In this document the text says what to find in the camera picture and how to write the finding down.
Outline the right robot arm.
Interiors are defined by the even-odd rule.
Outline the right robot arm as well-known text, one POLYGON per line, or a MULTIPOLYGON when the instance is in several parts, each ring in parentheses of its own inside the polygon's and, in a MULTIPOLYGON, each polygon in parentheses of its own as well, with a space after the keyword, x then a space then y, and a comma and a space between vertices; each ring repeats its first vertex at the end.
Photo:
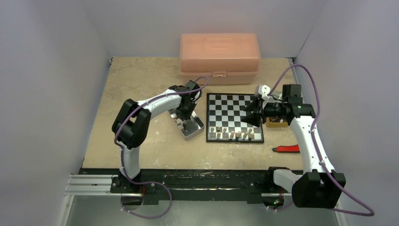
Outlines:
POLYGON ((266 85, 255 88, 255 99, 244 109, 250 114, 241 121, 259 127, 268 117, 285 119, 299 146, 303 175, 284 167, 269 167, 265 188, 271 192, 284 188, 298 208, 334 208, 342 193, 339 187, 345 186, 346 179, 343 173, 336 172, 322 145, 317 144, 313 106, 303 102, 300 85, 283 85, 282 101, 277 104, 269 103, 270 91, 266 85))

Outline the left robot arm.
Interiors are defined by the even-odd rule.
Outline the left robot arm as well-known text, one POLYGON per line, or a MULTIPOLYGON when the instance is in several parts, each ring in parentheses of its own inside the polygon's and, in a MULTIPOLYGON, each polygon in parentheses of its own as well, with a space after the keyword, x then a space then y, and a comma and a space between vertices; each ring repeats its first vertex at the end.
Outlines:
POLYGON ((127 99, 113 125, 114 143, 121 148, 120 172, 124 176, 122 187, 128 192, 140 188, 139 149, 147 137, 150 122, 163 113, 173 112, 180 127, 191 119, 202 95, 202 87, 190 80, 185 85, 173 85, 146 100, 127 99))

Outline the dark wooden chess pieces pile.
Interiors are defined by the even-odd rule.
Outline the dark wooden chess pieces pile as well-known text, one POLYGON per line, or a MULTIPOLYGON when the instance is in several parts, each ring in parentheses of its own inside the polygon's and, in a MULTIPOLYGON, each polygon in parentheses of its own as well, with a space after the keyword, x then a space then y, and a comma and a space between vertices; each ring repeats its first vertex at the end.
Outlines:
POLYGON ((271 123, 284 123, 286 120, 283 118, 277 118, 277 117, 270 117, 269 122, 271 123))

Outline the light wooden chess pieces pile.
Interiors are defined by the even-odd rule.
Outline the light wooden chess pieces pile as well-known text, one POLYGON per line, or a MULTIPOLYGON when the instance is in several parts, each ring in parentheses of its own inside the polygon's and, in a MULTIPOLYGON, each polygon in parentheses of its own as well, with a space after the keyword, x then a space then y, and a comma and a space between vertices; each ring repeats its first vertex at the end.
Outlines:
POLYGON ((184 122, 183 122, 179 117, 173 116, 173 120, 174 120, 174 123, 176 124, 176 126, 177 126, 179 129, 181 129, 181 128, 184 127, 184 122))

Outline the black white chess board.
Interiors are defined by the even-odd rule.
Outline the black white chess board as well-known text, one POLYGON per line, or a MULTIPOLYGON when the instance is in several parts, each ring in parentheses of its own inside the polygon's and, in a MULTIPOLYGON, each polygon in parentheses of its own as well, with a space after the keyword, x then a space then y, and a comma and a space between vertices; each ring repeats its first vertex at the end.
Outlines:
POLYGON ((264 135, 262 127, 254 127, 250 124, 241 122, 243 116, 247 116, 248 112, 243 109, 249 105, 255 96, 253 94, 234 94, 234 93, 207 93, 207 127, 206 141, 208 143, 250 143, 263 144, 264 135), (221 126, 221 131, 217 131, 217 127, 221 126), (227 131, 223 132, 223 127, 227 127, 227 131), (254 133, 253 139, 248 139, 248 129, 252 128, 254 133), (234 131, 234 137, 230 138, 231 132, 234 131), (241 137, 236 138, 236 133, 241 131, 241 137), (217 133, 221 132, 221 137, 217 138, 217 133))

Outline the gold metal tin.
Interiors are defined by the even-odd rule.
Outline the gold metal tin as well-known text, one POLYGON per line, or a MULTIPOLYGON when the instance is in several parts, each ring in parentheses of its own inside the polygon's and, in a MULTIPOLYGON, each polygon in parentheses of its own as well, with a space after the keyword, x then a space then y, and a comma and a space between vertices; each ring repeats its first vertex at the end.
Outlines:
POLYGON ((265 125, 268 128, 286 128, 286 127, 288 127, 287 121, 284 118, 279 118, 279 117, 267 117, 265 125))

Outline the silver pink metal tin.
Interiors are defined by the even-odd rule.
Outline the silver pink metal tin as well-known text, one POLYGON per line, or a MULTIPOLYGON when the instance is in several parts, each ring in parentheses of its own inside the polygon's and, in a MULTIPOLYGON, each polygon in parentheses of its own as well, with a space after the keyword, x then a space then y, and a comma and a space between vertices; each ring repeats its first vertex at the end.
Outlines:
MULTIPOLYGON (((172 121, 174 122, 173 116, 177 116, 176 109, 170 110, 168 111, 168 113, 172 121)), ((179 129, 175 123, 174 124, 185 141, 194 138, 195 136, 199 135, 201 132, 204 131, 204 123, 198 117, 195 111, 192 112, 191 118, 189 120, 182 120, 182 121, 184 122, 184 127, 181 129, 179 129)))

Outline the red black utility knife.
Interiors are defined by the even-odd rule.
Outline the red black utility knife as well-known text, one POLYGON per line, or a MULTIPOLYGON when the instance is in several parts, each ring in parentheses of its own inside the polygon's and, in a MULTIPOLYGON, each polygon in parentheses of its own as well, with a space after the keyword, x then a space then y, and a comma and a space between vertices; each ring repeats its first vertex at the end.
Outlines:
POLYGON ((300 153, 299 145, 290 145, 290 146, 277 146, 272 148, 273 152, 276 153, 300 153))

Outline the pink plastic storage box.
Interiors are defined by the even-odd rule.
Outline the pink plastic storage box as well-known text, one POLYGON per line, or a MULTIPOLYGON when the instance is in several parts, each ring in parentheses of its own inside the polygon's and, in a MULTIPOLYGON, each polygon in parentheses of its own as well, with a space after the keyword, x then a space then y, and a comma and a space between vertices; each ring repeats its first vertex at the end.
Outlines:
POLYGON ((210 85, 250 84, 260 68, 254 33, 186 33, 180 42, 179 73, 184 82, 208 77, 210 85))

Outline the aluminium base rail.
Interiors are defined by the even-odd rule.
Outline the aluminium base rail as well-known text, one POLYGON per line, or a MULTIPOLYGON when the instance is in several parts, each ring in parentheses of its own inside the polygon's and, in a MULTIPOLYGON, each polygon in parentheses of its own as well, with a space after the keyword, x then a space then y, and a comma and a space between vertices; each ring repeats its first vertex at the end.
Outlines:
POLYGON ((67 195, 115 195, 136 198, 145 205, 160 201, 226 201, 299 208, 336 206, 341 173, 302 172, 284 167, 264 170, 142 169, 129 179, 118 169, 84 169, 72 175, 67 195))

